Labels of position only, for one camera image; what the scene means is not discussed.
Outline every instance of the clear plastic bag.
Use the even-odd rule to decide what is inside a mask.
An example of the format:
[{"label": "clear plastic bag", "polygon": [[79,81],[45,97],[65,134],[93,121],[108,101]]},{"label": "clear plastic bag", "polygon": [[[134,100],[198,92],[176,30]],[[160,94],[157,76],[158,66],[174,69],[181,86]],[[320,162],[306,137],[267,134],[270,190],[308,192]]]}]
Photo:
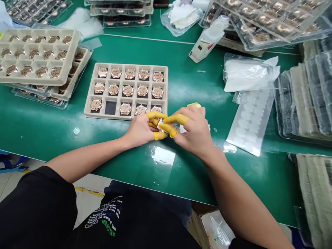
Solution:
[{"label": "clear plastic bag", "polygon": [[176,0],[173,6],[160,16],[162,24],[173,36],[183,35],[202,18],[204,12],[191,6],[191,3],[192,1]]},{"label": "clear plastic bag", "polygon": [[278,57],[268,60],[226,53],[224,56],[225,92],[274,89],[280,74]]},{"label": "clear plastic bag", "polygon": [[235,238],[219,210],[203,215],[202,223],[213,249],[227,249]]}]

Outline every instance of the watch face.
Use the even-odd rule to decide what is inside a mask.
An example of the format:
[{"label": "watch face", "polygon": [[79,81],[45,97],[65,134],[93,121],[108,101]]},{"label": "watch face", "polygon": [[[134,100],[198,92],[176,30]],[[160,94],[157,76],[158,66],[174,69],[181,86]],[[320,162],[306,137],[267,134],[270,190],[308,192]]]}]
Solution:
[{"label": "watch face", "polygon": [[65,38],[63,38],[62,42],[65,44],[69,44],[72,41],[72,37],[71,36],[65,36]]},{"label": "watch face", "polygon": [[57,98],[51,98],[51,101],[54,102],[54,103],[60,103],[61,102],[61,99],[57,99]]},{"label": "watch face", "polygon": [[58,68],[54,68],[54,69],[51,71],[50,76],[51,76],[52,79],[56,79],[56,78],[59,77],[60,73],[61,73],[61,68],[60,68],[60,67],[58,67]]},{"label": "watch face", "polygon": [[16,52],[14,53],[15,57],[18,58],[21,54],[25,55],[25,51],[24,49],[18,49],[16,50]]},{"label": "watch face", "polygon": [[124,77],[128,80],[131,80],[133,78],[135,78],[135,70],[132,69],[128,69],[125,73],[124,73]]},{"label": "watch face", "polygon": [[63,61],[66,58],[67,51],[61,50],[58,55],[56,56],[56,59]]},{"label": "watch face", "polygon": [[147,71],[147,70],[141,70],[141,71],[138,73],[138,77],[139,77],[141,80],[146,80],[149,76],[150,76],[150,74],[149,74],[149,71]]},{"label": "watch face", "polygon": [[32,67],[30,66],[25,66],[22,70],[21,70],[21,75],[22,77],[26,77],[28,73],[32,72]]},{"label": "watch face", "polygon": [[110,95],[117,95],[119,92],[119,87],[117,85],[110,85],[108,88],[108,92]]},{"label": "watch face", "polygon": [[46,40],[46,37],[45,36],[38,36],[35,40],[35,43],[41,43],[42,40]]},{"label": "watch face", "polygon": [[153,81],[162,82],[164,80],[164,75],[161,72],[153,74]]},{"label": "watch face", "polygon": [[48,40],[48,43],[55,43],[56,40],[60,40],[60,37],[58,36],[51,36]]},{"label": "watch face", "polygon": [[72,66],[72,68],[70,69],[69,71],[69,77],[74,77],[75,73],[76,73],[76,70],[77,70],[77,66]]},{"label": "watch face", "polygon": [[33,48],[29,53],[29,58],[33,59],[35,55],[39,55],[39,51],[36,48]]},{"label": "watch face", "polygon": [[143,105],[140,105],[135,110],[135,115],[143,115],[146,113],[146,107]]},{"label": "watch face", "polygon": [[111,71],[111,76],[115,79],[118,79],[121,77],[121,70],[116,68],[116,69],[112,69]]},{"label": "watch face", "polygon": [[62,85],[62,86],[59,87],[59,91],[60,91],[61,93],[65,93],[66,89],[67,89],[68,86],[69,86],[69,83],[70,83],[70,80],[67,79],[66,83],[65,83],[64,85]]},{"label": "watch face", "polygon": [[162,109],[160,107],[154,106],[151,108],[151,111],[155,111],[155,112],[160,112],[162,113]]},{"label": "watch face", "polygon": [[98,111],[102,107],[101,100],[93,100],[90,107],[91,110]]},{"label": "watch face", "polygon": [[96,83],[94,86],[95,93],[103,93],[105,90],[105,85],[103,83]]},{"label": "watch face", "polygon": [[43,54],[43,59],[49,59],[51,55],[54,55],[52,50],[47,50]]},{"label": "watch face", "polygon": [[11,65],[7,68],[6,73],[7,75],[11,75],[11,73],[13,72],[17,72],[18,68],[16,67],[16,65]]},{"label": "watch face", "polygon": [[45,73],[47,73],[47,67],[41,67],[36,70],[36,77],[41,78]]},{"label": "watch face", "polygon": [[137,95],[138,96],[145,96],[149,92],[149,89],[146,86],[139,86],[137,88]]},{"label": "watch face", "polygon": [[99,68],[98,70],[98,77],[99,78],[106,78],[106,76],[108,75],[108,70],[104,67]]},{"label": "watch face", "polygon": [[9,38],[9,42],[12,42],[13,40],[20,40],[20,38],[17,35],[13,35]]},{"label": "watch face", "polygon": [[123,103],[120,107],[120,112],[122,115],[129,115],[131,112],[131,106],[129,104]]},{"label": "watch face", "polygon": [[123,87],[123,94],[127,97],[132,96],[133,94],[133,88],[131,86],[125,86]]},{"label": "watch face", "polygon": [[81,60],[83,59],[84,57],[84,53],[83,52],[79,52],[75,55],[75,61],[76,62],[81,62]]},{"label": "watch face", "polygon": [[164,94],[164,91],[160,87],[154,87],[152,90],[152,95],[156,99],[161,98],[163,96],[163,94]]},{"label": "watch face", "polygon": [[9,48],[5,48],[2,52],[1,52],[1,56],[4,57],[6,54],[11,54],[11,51]]},{"label": "watch face", "polygon": [[32,36],[31,35],[25,35],[25,37],[23,37],[22,41],[27,42],[28,40],[32,40]]}]

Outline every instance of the beige plastic tray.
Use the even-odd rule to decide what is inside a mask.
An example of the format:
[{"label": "beige plastic tray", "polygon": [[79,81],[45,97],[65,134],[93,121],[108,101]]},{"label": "beige plastic tray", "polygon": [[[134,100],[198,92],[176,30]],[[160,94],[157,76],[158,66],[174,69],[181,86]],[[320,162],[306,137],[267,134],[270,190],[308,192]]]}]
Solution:
[{"label": "beige plastic tray", "polygon": [[[108,74],[106,78],[98,78],[98,70],[101,67],[108,69]],[[111,71],[113,68],[119,68],[121,70],[121,77],[119,79],[111,78]],[[132,80],[125,79],[125,71],[128,69],[135,69],[135,78]],[[150,77],[147,80],[141,80],[138,77],[140,70],[149,70]],[[163,82],[153,81],[154,72],[162,72],[164,74]],[[94,91],[96,83],[103,83],[105,85],[105,91],[98,95]],[[119,87],[119,93],[117,95],[111,96],[108,92],[109,85],[116,84]],[[123,87],[127,85],[133,87],[133,95],[126,97],[123,95]],[[145,85],[148,87],[149,92],[143,98],[137,95],[137,88],[140,85]],[[153,87],[161,87],[164,91],[162,98],[154,99],[151,92]],[[168,67],[166,66],[152,66],[152,65],[130,65],[130,64],[112,64],[112,63],[96,63],[93,70],[93,75],[89,87],[89,92],[87,94],[87,99],[84,107],[84,114],[86,117],[90,118],[104,118],[104,119],[122,119],[122,120],[132,120],[135,116],[135,109],[139,105],[144,105],[147,108],[147,112],[151,110],[154,106],[161,107],[162,113],[167,115],[167,97],[168,97]],[[96,112],[91,110],[91,102],[94,99],[101,100],[102,107]],[[122,103],[129,103],[131,105],[131,113],[129,115],[121,115],[120,106]],[[115,113],[108,114],[109,109],[106,106],[115,106]]]},{"label": "beige plastic tray", "polygon": [[84,53],[84,57],[82,58],[81,62],[74,61],[72,63],[73,66],[77,66],[77,70],[72,78],[68,77],[67,80],[69,81],[69,84],[68,84],[66,91],[63,94],[61,94],[61,93],[59,93],[59,87],[54,86],[49,92],[51,97],[65,100],[65,101],[68,101],[71,98],[76,81],[77,81],[79,75],[81,74],[81,72],[84,70],[84,68],[88,64],[90,57],[92,55],[92,52],[89,51],[87,48],[78,48],[76,51],[76,54],[78,54],[80,52]]},{"label": "beige plastic tray", "polygon": [[[59,37],[59,39],[56,39],[54,43],[49,43],[52,36]],[[71,36],[72,38],[69,44],[63,42],[66,36]],[[64,85],[72,66],[80,36],[80,33],[75,29],[7,29],[0,39],[0,82],[30,85]],[[35,43],[38,37],[45,37],[45,40],[42,39],[40,43]],[[11,54],[2,55],[5,49],[9,49]],[[15,52],[18,49],[23,49],[25,54],[20,54],[16,57]],[[35,55],[30,59],[29,53],[32,49],[38,49],[39,55]],[[51,55],[48,59],[43,59],[44,52],[48,50],[52,50],[54,55]],[[62,50],[67,51],[66,57],[64,60],[59,60],[57,55]],[[12,65],[16,65],[17,71],[12,72],[8,76],[6,70]],[[21,70],[25,66],[31,66],[32,72],[27,73],[24,77],[21,75]],[[42,66],[47,67],[47,73],[41,78],[37,78],[36,71]],[[53,79],[50,77],[50,73],[55,67],[60,67],[61,72],[56,79]]]}]

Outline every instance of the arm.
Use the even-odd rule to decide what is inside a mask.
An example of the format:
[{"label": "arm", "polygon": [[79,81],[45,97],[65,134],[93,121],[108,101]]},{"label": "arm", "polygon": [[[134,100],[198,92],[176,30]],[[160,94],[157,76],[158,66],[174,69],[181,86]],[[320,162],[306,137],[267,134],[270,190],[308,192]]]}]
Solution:
[{"label": "arm", "polygon": [[158,130],[150,127],[148,122],[149,118],[146,115],[135,116],[123,137],[72,150],[52,159],[46,166],[67,182],[73,183],[123,151],[167,136],[166,133],[156,132]]},{"label": "arm", "polygon": [[175,142],[205,164],[219,210],[233,232],[266,248],[293,248],[268,209],[228,163],[224,152],[213,144],[205,108],[192,105],[164,119],[164,123],[174,121],[187,130],[178,134]]}]

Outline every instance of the hand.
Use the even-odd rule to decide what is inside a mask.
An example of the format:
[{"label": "hand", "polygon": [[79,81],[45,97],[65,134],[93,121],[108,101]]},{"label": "hand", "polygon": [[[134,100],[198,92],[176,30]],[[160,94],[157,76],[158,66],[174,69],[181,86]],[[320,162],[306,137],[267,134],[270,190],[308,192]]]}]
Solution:
[{"label": "hand", "polygon": [[160,115],[156,115],[154,112],[146,114],[147,115],[135,116],[128,131],[122,137],[125,143],[130,145],[130,148],[141,146],[153,140],[164,139],[168,135],[167,133],[158,132],[159,130],[156,127],[158,122],[156,125],[153,124],[157,120],[155,118],[165,118],[166,115],[158,113],[162,115],[162,117],[159,117]]},{"label": "hand", "polygon": [[196,155],[200,159],[209,156],[216,151],[212,141],[209,124],[205,119],[205,108],[190,105],[183,107],[172,116],[164,119],[164,124],[160,128],[169,131],[168,123],[178,122],[187,130],[174,137],[174,141],[185,150]]}]

